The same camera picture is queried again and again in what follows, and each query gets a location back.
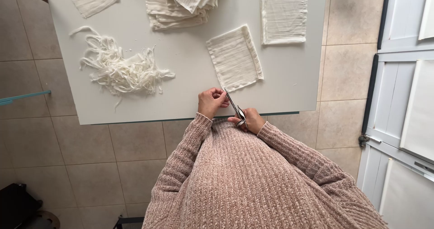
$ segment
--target scissors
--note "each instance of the scissors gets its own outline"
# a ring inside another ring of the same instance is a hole
[[[232,107],[235,110],[236,115],[238,115],[238,117],[241,119],[240,121],[238,121],[238,123],[236,123],[235,126],[240,127],[242,124],[245,124],[246,129],[249,129],[247,127],[246,116],[244,115],[244,112],[242,111],[242,109],[238,105],[234,104],[234,102],[232,101],[232,98],[229,95],[229,93],[227,92],[226,88],[224,90],[226,92],[226,96],[229,98],[229,101],[231,102]]]

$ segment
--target woman's right hand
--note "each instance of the woman's right hand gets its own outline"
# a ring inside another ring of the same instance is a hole
[[[245,109],[243,110],[243,112],[244,115],[246,116],[247,126],[249,127],[248,130],[253,132],[255,135],[257,135],[261,130],[262,126],[265,124],[265,120],[261,117],[261,115],[259,115],[258,111],[254,108]],[[241,119],[239,119],[237,115],[235,115],[235,117],[229,117],[227,118],[227,120],[234,124],[241,121]],[[240,128],[243,131],[247,132],[246,125],[242,125],[240,126]]]

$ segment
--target sweater sleeve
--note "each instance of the sweater sleeve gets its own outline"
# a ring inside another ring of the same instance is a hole
[[[356,224],[362,228],[387,228],[369,199],[357,187],[354,178],[336,163],[269,122],[257,136],[318,184]]]
[[[182,141],[166,161],[166,165],[151,191],[151,202],[146,210],[143,228],[160,228],[167,223],[178,192],[190,175],[199,148],[205,140],[212,121],[196,113],[196,117],[185,130]]]

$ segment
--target pink knit sweater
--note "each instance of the pink knit sweater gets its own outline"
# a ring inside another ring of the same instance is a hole
[[[352,176],[267,122],[255,136],[204,115],[152,190],[143,228],[387,228]]]

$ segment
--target white table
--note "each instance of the white table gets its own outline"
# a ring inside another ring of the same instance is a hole
[[[305,43],[277,46],[261,45],[259,3],[260,0],[218,0],[219,6],[209,12],[206,24],[152,32],[145,0],[120,0],[88,19],[81,16],[71,0],[49,0],[80,124],[194,117],[198,93],[220,87],[205,42],[243,24],[250,28],[265,80],[232,92],[236,104],[241,108],[254,107],[262,114],[314,110],[325,0],[309,0]],[[128,49],[125,58],[156,45],[157,66],[170,69],[176,78],[163,82],[163,94],[123,98],[115,112],[119,98],[108,91],[101,92],[99,84],[90,82],[89,73],[94,69],[79,70],[88,33],[72,37],[68,34],[80,26],[90,26],[101,35],[113,37]],[[232,108],[217,113],[233,114]]]

